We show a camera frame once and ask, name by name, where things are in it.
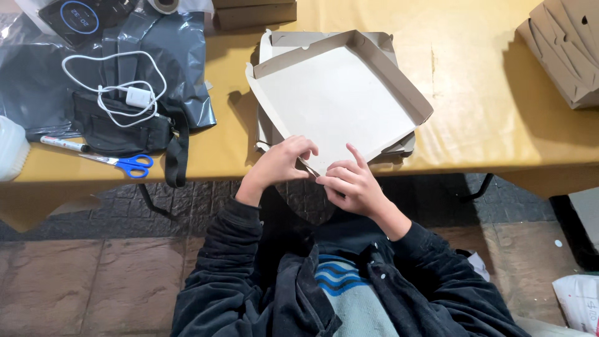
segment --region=yellow tablecloth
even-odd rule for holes
[[[516,27],[539,0],[300,0],[281,31],[393,34],[401,71],[435,112],[416,130],[414,154],[374,163],[380,175],[493,172],[542,197],[599,186],[599,112],[570,110]],[[187,178],[238,179],[259,155],[256,98],[245,62],[263,28],[217,32],[207,21],[205,78],[218,124],[190,138]],[[21,175],[0,185],[0,218],[27,230],[60,204],[124,183],[164,181],[164,158],[147,179],[35,144]]]

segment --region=blue scissor handle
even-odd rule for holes
[[[146,164],[144,162],[137,161],[140,158],[147,159],[148,163]],[[137,155],[137,156],[134,156],[131,158],[121,158],[121,159],[119,159],[119,162],[124,163],[124,164],[129,164],[132,166],[141,166],[141,167],[146,167],[146,168],[152,167],[152,165],[154,165],[154,161],[152,160],[152,158],[147,155]]]
[[[131,178],[143,178],[143,177],[147,176],[148,173],[150,173],[148,171],[148,169],[143,166],[131,165],[125,161],[119,161],[114,166],[120,167],[121,169],[123,169],[125,171],[125,173],[127,173],[127,175]],[[141,174],[133,175],[133,174],[131,174],[131,172],[133,172],[133,171],[140,171]]]

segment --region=white bag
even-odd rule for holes
[[[599,336],[599,276],[570,275],[553,282],[553,290],[572,329]]]

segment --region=white charging cable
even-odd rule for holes
[[[162,83],[164,83],[164,89],[158,96],[156,96],[154,94],[154,90],[152,89],[152,86],[149,83],[147,83],[146,81],[133,81],[133,82],[128,82],[125,84],[117,85],[117,86],[107,86],[105,88],[102,88],[102,86],[99,85],[97,89],[92,89],[92,88],[86,86],[85,84],[79,82],[66,69],[66,63],[71,59],[80,58],[80,59],[88,59],[88,60],[92,60],[92,61],[106,61],[107,59],[115,58],[118,56],[126,56],[126,55],[133,55],[133,54],[144,54],[147,57],[149,57],[150,61],[152,62],[152,65],[154,66],[154,69],[156,69],[156,71],[160,75],[160,78],[162,78]],[[148,119],[150,119],[154,116],[157,116],[158,115],[158,105],[156,104],[156,101],[158,99],[160,99],[160,97],[163,96],[164,93],[167,91],[167,80],[164,79],[164,76],[162,75],[160,70],[158,70],[158,67],[156,66],[156,62],[154,62],[154,59],[150,56],[150,54],[148,54],[146,52],[142,52],[142,51],[118,53],[118,54],[106,56],[104,58],[92,58],[90,56],[85,56],[85,55],[72,55],[72,56],[69,56],[69,57],[65,58],[64,60],[62,60],[62,69],[64,70],[66,75],[68,77],[70,77],[71,80],[73,80],[73,82],[75,82],[76,84],[86,88],[89,91],[97,92],[98,93],[98,106],[100,106],[100,108],[102,108],[102,110],[104,110],[104,111],[106,111],[106,113],[108,113],[108,117],[110,117],[110,119],[112,119],[112,121],[116,125],[118,125],[122,128],[131,127],[135,124],[141,123],[143,121],[147,121]],[[150,90],[147,91],[144,89],[135,88],[133,86],[126,88],[127,86],[139,84],[139,83],[141,83],[143,85],[147,85],[148,88],[150,88]],[[104,92],[110,92],[113,90],[121,90],[121,91],[127,92],[127,99],[126,99],[127,104],[129,104],[130,106],[140,107],[140,108],[144,108],[144,109],[136,114],[130,114],[130,113],[124,113],[124,112],[120,112],[120,111],[109,110],[108,108],[106,108],[106,106],[104,105],[104,102],[102,101],[102,94]],[[136,121],[136,122],[133,122],[133,123],[127,124],[127,125],[122,125],[122,124],[118,123],[113,118],[113,115],[112,115],[114,113],[117,115],[122,115],[122,116],[127,116],[127,117],[137,117],[137,116],[141,116],[144,112],[148,111],[151,107],[154,107],[153,114],[151,114],[150,116],[148,116],[146,118],[140,119],[139,121]]]

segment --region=table leg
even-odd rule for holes
[[[493,173],[487,173],[487,175],[485,176],[485,180],[483,180],[483,183],[480,186],[480,189],[478,192],[476,192],[474,194],[470,194],[470,195],[465,195],[465,196],[461,197],[459,200],[463,203],[467,203],[470,200],[474,200],[476,198],[482,197],[483,194],[486,192],[487,187],[489,187],[491,180],[493,180],[493,176],[494,176]]]
[[[154,202],[152,202],[152,198],[150,198],[150,194],[148,193],[148,190],[147,190],[145,184],[138,183],[137,187],[140,189],[141,196],[144,198],[144,201],[146,202],[146,205],[148,206],[150,211],[156,212],[156,213],[164,216],[167,219],[170,219],[173,221],[177,220],[177,217],[174,216],[171,212],[154,205]]]

